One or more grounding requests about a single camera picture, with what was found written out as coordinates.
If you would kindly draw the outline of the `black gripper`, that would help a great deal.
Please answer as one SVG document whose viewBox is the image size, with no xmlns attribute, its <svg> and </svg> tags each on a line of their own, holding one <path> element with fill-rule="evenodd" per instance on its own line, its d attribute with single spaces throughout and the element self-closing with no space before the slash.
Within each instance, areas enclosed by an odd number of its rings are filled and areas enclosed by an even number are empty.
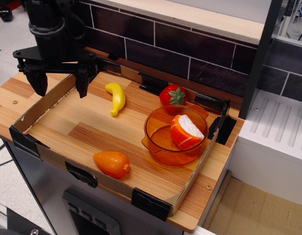
<svg viewBox="0 0 302 235">
<path fill-rule="evenodd" d="M 73 73 L 79 97 L 87 96 L 89 75 L 97 74 L 97 55 L 77 46 L 64 23 L 54 27 L 37 27 L 31 23 L 28 26 L 37 45 L 18 49 L 13 52 L 13 56 L 18 60 L 19 71 L 25 71 L 34 91 L 39 96 L 46 95 L 46 73 Z"/>
</svg>

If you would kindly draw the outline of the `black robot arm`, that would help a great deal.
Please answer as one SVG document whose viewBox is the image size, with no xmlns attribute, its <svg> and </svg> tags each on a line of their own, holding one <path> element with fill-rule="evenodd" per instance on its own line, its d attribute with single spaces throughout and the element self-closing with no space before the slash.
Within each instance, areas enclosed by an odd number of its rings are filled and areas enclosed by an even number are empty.
<svg viewBox="0 0 302 235">
<path fill-rule="evenodd" d="M 40 96 L 47 92 L 48 73 L 73 74 L 79 96 L 85 97 L 90 82 L 98 74 L 98 65 L 96 54 L 78 44 L 85 34 L 85 25 L 70 10 L 75 1 L 25 0 L 23 3 L 37 45 L 13 52 L 19 71 Z"/>
</svg>

